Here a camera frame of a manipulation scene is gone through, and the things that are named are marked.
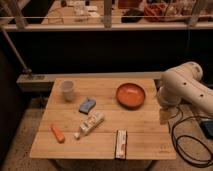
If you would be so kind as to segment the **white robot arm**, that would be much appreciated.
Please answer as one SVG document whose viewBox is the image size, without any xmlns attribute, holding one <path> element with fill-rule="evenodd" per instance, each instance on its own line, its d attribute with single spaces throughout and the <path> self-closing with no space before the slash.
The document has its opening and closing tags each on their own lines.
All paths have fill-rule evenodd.
<svg viewBox="0 0 213 171">
<path fill-rule="evenodd" d="M 196 62 L 186 62 L 162 73 L 162 84 L 157 92 L 160 123 L 166 124 L 170 109 L 182 99 L 213 116 L 213 90 L 201 83 L 203 70 Z"/>
</svg>

